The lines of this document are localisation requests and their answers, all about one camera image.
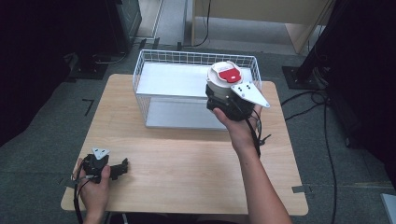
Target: person's right hand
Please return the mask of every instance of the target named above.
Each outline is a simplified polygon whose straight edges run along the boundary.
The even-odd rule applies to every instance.
[[[262,107],[260,105],[255,105],[254,110],[257,112],[258,115],[260,115],[260,113],[262,112]],[[218,120],[227,128],[231,137],[233,149],[235,149],[238,155],[250,151],[257,153],[254,147],[251,131],[245,120],[230,120],[219,108],[213,109],[213,113],[216,115],[216,118],[218,118]],[[256,113],[253,112],[251,117],[253,118],[249,118],[248,120],[250,121],[253,129],[255,130],[258,120]]]

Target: white wire mesh basket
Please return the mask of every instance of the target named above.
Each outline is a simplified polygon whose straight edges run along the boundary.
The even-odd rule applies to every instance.
[[[206,109],[207,71],[231,61],[260,90],[254,56],[143,49],[134,70],[134,94],[147,127],[224,130]]]

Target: hand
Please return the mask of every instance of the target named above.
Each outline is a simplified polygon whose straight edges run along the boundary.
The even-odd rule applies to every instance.
[[[79,158],[78,167],[81,165],[81,163],[82,158]],[[75,171],[73,174],[74,178],[76,178],[76,176],[77,171]],[[79,176],[85,176],[84,169],[81,169]],[[88,179],[81,179],[79,182],[79,195],[81,196],[81,200],[84,202],[85,208],[87,209],[87,216],[85,217],[84,223],[99,223],[102,220],[108,202],[109,178],[110,166],[106,165],[102,170],[102,179],[99,184],[95,184],[93,182],[87,183],[87,181],[89,181]]]
[[[255,105],[254,110],[257,112],[258,115],[260,115],[260,113],[262,112],[262,107],[260,105]],[[219,108],[213,109],[213,113],[215,113],[216,118],[218,118],[218,120],[227,128],[231,137],[233,149],[235,149],[238,155],[240,155],[240,153],[246,152],[247,150],[253,150],[253,152],[256,153],[253,139],[251,136],[251,131],[245,120],[230,120]],[[258,118],[254,111],[251,117],[252,118],[249,118],[248,120],[250,121],[253,129],[255,130]]]

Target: fingers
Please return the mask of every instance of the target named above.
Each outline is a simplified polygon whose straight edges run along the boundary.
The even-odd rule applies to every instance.
[[[100,184],[108,186],[108,180],[110,178],[110,172],[111,172],[110,166],[106,165],[103,168],[103,170],[102,170],[102,180],[101,180]]]
[[[254,105],[253,109],[254,109],[254,111],[257,112],[258,115],[260,115],[262,113],[262,106],[261,105]]]
[[[82,158],[78,158],[78,162],[77,162],[77,168],[75,170],[75,172],[73,173],[73,179],[77,178],[78,175],[78,168],[79,166],[82,164]],[[84,169],[81,169],[81,172],[79,173],[79,177],[85,176],[85,171]]]
[[[213,113],[215,114],[216,118],[227,127],[227,124],[229,122],[229,119],[227,116],[220,110],[219,108],[214,108]]]

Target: white tag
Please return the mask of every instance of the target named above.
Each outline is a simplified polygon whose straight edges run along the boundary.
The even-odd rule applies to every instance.
[[[257,105],[262,105],[264,107],[270,107],[270,104],[268,104],[262,93],[257,90],[256,86],[252,82],[244,82],[238,85],[233,85],[231,86],[231,90],[246,101]]]
[[[93,152],[93,155],[95,155],[97,160],[101,160],[105,155],[107,155],[110,152],[110,150],[93,147],[92,152]]]
[[[220,62],[220,63],[214,63],[212,65],[212,69],[215,70],[215,72],[218,74],[220,72],[226,71],[226,70],[230,70],[235,68],[235,64],[227,61],[227,62]]]

